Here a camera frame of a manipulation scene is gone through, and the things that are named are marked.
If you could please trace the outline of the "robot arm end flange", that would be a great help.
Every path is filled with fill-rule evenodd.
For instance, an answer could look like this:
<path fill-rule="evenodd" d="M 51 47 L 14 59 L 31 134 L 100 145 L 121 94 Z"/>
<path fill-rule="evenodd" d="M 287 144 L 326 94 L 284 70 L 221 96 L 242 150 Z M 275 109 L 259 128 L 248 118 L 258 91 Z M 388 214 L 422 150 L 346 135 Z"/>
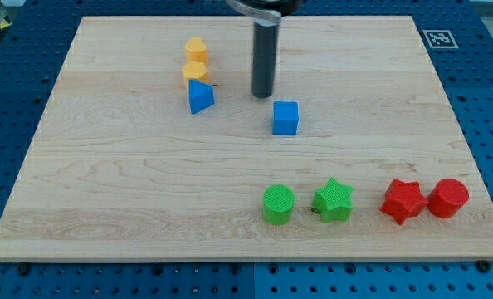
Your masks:
<path fill-rule="evenodd" d="M 303 5 L 302 0 L 226 0 L 225 3 L 241 15 L 271 23 L 279 23 Z"/>

